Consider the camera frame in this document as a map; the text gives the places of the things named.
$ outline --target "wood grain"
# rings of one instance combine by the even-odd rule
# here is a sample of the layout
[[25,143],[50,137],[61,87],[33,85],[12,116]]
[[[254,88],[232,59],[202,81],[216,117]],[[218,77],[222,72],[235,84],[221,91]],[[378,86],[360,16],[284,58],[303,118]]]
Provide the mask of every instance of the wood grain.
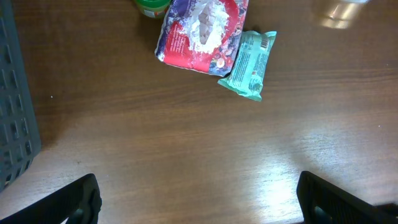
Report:
[[311,5],[250,1],[245,28],[278,31],[258,103],[160,63],[162,21],[128,0],[14,0],[43,149],[0,218],[90,172],[99,223],[299,222],[303,170],[397,202],[398,1],[348,30]]

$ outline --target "green lid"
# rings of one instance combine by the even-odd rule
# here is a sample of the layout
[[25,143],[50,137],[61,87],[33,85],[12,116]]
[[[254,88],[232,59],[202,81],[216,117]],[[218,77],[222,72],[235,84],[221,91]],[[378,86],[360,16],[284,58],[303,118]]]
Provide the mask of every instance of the green lid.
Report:
[[136,0],[136,2],[142,6],[149,8],[158,8],[170,4],[171,0]]

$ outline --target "wooden table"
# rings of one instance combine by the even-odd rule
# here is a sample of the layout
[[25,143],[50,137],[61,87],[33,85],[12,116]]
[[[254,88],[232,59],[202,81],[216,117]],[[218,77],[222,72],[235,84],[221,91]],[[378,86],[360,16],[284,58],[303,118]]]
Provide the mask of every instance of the wooden table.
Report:
[[348,30],[311,5],[250,1],[246,29],[278,31],[258,103],[160,63],[162,21],[128,0],[14,0],[43,147],[0,218],[90,172],[99,223],[299,222],[303,170],[398,201],[398,1]]

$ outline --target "white powder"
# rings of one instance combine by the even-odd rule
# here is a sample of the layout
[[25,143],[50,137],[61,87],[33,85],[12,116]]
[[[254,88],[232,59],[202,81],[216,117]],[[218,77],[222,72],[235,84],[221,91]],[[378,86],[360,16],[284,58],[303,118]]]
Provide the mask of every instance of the white powder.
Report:
[[225,5],[219,0],[197,0],[185,30],[189,38],[189,49],[211,54],[221,45],[228,17]]
[[161,61],[161,62],[163,62],[164,61],[164,52],[161,52],[158,56],[157,56],[157,58],[159,58],[159,60]]

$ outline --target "product label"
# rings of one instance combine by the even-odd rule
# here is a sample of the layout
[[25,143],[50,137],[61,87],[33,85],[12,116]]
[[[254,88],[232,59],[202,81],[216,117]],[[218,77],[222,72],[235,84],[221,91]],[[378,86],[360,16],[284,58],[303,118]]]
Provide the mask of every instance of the product label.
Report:
[[152,18],[155,17],[155,12],[152,12],[152,11],[149,11],[149,10],[145,10],[145,9],[144,9],[144,14],[145,14],[146,16],[149,16],[149,17],[152,17]]
[[276,32],[244,32],[231,75],[218,81],[241,96],[261,101],[264,74]]
[[248,0],[174,0],[155,51],[178,67],[224,76],[238,51]]

